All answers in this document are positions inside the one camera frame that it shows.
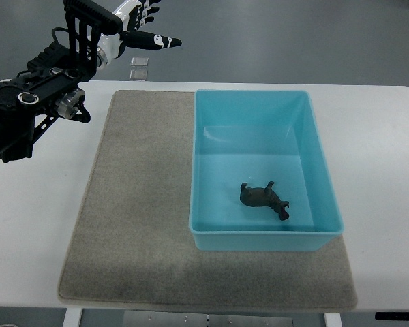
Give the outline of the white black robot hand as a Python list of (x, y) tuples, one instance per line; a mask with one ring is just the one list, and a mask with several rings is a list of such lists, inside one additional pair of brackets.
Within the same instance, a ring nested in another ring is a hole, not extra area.
[(153, 14), (159, 11), (160, 1), (124, 1), (113, 14), (121, 20), (122, 29), (111, 36), (102, 34), (97, 45), (97, 55), (102, 65), (108, 65), (120, 57), (126, 48), (161, 50), (182, 45), (178, 38), (141, 31), (145, 24), (153, 22)]

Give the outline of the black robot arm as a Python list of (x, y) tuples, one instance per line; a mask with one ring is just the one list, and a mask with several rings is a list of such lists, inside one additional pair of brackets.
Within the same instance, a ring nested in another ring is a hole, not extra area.
[(65, 1), (69, 45), (58, 41), (30, 60), (27, 69), (0, 82), (0, 159), (30, 158), (33, 145), (58, 119), (88, 123), (81, 82), (94, 77), (102, 35), (123, 30), (118, 16), (93, 1)]

